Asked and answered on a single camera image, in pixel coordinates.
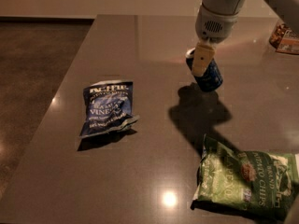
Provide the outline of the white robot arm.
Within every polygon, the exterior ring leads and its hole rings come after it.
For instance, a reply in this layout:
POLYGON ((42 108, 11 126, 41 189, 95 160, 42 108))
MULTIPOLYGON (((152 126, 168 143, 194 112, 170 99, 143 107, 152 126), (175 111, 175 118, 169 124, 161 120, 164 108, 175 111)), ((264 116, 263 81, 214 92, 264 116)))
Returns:
MULTIPOLYGON (((195 22, 192 74, 201 77, 215 55, 215 46, 233 30, 246 0, 202 0, 195 22)), ((264 0, 294 32, 299 33, 299 0, 264 0)))

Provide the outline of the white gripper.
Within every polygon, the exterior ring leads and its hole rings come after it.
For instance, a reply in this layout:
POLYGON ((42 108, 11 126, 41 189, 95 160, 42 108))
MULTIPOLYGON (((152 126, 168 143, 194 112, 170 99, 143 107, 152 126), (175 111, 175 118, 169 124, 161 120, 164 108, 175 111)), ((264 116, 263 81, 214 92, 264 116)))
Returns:
MULTIPOLYGON (((232 32, 238 20, 239 7, 218 5, 207 7, 202 4, 198 10, 195 31, 200 40, 219 44, 232 32)), ((201 77, 212 62, 216 50, 209 44, 198 42, 192 61, 192 74, 201 77)))

